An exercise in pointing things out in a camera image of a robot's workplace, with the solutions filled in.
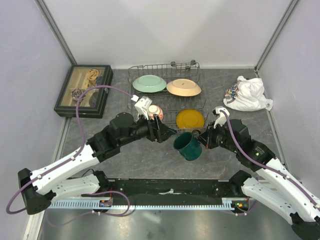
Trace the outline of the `dark green mug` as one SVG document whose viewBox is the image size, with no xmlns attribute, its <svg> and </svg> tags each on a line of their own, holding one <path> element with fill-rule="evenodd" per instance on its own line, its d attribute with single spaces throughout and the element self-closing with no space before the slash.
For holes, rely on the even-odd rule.
<svg viewBox="0 0 320 240">
<path fill-rule="evenodd" d="M 173 142 L 173 148 L 187 161 L 194 161 L 202 154 L 202 147 L 191 132 L 179 134 Z"/>
</svg>

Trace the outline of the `yellow patterned plate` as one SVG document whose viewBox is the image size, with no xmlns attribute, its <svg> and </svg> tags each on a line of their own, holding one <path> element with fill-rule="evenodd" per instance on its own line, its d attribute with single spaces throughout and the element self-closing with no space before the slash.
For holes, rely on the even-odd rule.
<svg viewBox="0 0 320 240">
<path fill-rule="evenodd" d="M 205 125 L 204 116 L 195 109 L 185 109 L 178 113 L 176 125 L 180 129 L 201 128 Z"/>
</svg>

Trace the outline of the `red patterned small bowl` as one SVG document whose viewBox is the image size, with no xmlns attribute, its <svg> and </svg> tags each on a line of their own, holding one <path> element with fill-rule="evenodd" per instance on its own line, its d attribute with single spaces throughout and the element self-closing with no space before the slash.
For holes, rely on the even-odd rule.
<svg viewBox="0 0 320 240">
<path fill-rule="evenodd" d="M 160 120 L 162 121 L 164 118 L 163 110 L 158 105 L 150 105 L 147 110 L 148 116 L 150 119 L 154 120 L 154 115 L 158 115 Z"/>
</svg>

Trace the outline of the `beige bird plate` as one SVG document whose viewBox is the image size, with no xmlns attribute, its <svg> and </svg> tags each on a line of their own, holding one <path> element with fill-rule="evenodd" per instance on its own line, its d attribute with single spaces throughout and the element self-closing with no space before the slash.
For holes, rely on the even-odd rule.
<svg viewBox="0 0 320 240">
<path fill-rule="evenodd" d="M 202 92 L 200 86 L 189 79 L 176 79 L 166 85 L 169 93 L 180 97 L 193 97 Z"/>
</svg>

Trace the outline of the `mint green plate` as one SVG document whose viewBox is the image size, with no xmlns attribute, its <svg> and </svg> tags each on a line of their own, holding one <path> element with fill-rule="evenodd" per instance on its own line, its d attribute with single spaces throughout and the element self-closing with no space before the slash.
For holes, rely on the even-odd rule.
<svg viewBox="0 0 320 240">
<path fill-rule="evenodd" d="M 132 83 L 134 89 L 143 93 L 156 93 L 164 90 L 167 82 L 156 75 L 143 75 Z"/>
</svg>

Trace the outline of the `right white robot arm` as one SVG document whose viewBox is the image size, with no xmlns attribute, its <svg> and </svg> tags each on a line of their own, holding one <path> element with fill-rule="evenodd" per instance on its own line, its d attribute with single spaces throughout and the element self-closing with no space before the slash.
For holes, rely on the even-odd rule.
<svg viewBox="0 0 320 240">
<path fill-rule="evenodd" d="M 224 125 L 212 122 L 197 140 L 207 149 L 221 147 L 234 153 L 242 165 L 276 189 L 263 187 L 250 174 L 239 171 L 229 179 L 233 196 L 256 199 L 284 218 L 302 240 L 320 238 L 320 199 L 307 190 L 265 144 L 253 140 L 241 120 L 231 119 Z"/>
</svg>

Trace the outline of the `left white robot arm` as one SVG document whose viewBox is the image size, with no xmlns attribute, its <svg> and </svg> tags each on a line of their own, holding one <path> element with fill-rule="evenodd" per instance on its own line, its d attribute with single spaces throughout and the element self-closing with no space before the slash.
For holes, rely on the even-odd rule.
<svg viewBox="0 0 320 240">
<path fill-rule="evenodd" d="M 24 168 L 17 174 L 21 196 L 28 215 L 47 209 L 68 193 L 106 196 L 110 191 L 107 177 L 99 171 L 88 179 L 71 178 L 88 167 L 120 153 L 122 146 L 146 138 L 162 143 L 177 131 L 165 125 L 158 116 L 138 121 L 130 113 L 121 112 L 102 131 L 84 142 L 69 155 L 38 170 Z"/>
</svg>

